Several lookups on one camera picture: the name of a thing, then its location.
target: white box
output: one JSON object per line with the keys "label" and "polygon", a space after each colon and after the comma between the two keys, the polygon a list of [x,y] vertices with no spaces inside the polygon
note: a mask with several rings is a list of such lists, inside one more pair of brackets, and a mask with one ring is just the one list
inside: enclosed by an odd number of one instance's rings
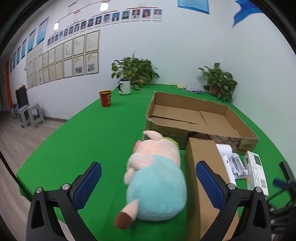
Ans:
{"label": "white box", "polygon": [[244,156],[244,166],[248,170],[247,189],[253,190],[261,187],[265,196],[268,196],[268,189],[262,163],[258,154],[247,151]]}

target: red cup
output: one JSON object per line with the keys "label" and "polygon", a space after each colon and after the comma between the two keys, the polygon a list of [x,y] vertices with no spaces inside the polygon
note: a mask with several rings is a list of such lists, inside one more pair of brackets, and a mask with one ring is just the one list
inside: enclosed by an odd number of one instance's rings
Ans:
{"label": "red cup", "polygon": [[101,102],[103,107],[109,107],[111,105],[111,91],[100,91]]}

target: wooden floor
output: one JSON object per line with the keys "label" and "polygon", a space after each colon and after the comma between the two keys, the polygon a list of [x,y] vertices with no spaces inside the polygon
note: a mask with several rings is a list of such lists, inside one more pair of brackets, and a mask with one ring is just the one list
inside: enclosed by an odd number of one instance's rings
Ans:
{"label": "wooden floor", "polygon": [[[16,174],[31,153],[62,124],[47,120],[35,130],[25,129],[10,113],[0,113],[0,150],[12,171]],[[20,196],[17,183],[0,161],[0,214],[18,241],[25,241],[29,208],[30,202]],[[74,240],[67,226],[61,226],[67,239]]]}

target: barcode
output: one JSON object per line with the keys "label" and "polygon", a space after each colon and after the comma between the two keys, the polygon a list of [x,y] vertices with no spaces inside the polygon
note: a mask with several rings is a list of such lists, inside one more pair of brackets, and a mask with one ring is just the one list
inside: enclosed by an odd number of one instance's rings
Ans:
{"label": "barcode", "polygon": [[263,188],[266,188],[265,180],[264,180],[264,179],[260,179],[260,182],[261,182],[261,186],[262,186]]}

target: green surface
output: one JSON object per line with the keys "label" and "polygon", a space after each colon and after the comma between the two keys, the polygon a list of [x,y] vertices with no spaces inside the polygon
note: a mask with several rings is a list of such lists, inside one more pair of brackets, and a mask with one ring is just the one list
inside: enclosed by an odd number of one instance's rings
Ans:
{"label": "green surface", "polygon": [[[185,240],[186,209],[175,218],[164,222],[136,220],[126,231],[114,227],[115,216],[126,205],[126,186],[123,175],[126,162],[134,144],[142,137],[145,113],[154,91],[182,94],[190,97],[218,101],[204,93],[196,95],[177,89],[173,85],[149,85],[142,91],[120,96],[112,92],[112,106],[101,107],[95,101],[63,124],[28,158],[17,173],[18,178],[31,192],[42,186],[54,190],[64,183],[72,183],[93,162],[102,165],[102,178],[84,209],[79,211],[82,219],[98,240],[174,241]],[[277,177],[284,180],[279,162],[284,160],[269,138],[243,113],[227,103],[235,113],[260,138],[254,152],[258,153],[265,171],[269,194],[278,189],[272,186]],[[182,160],[184,151],[180,151]],[[245,180],[237,181],[239,188],[246,188]],[[287,202],[287,196],[275,201],[276,206]],[[58,218],[63,220],[57,209]]]}

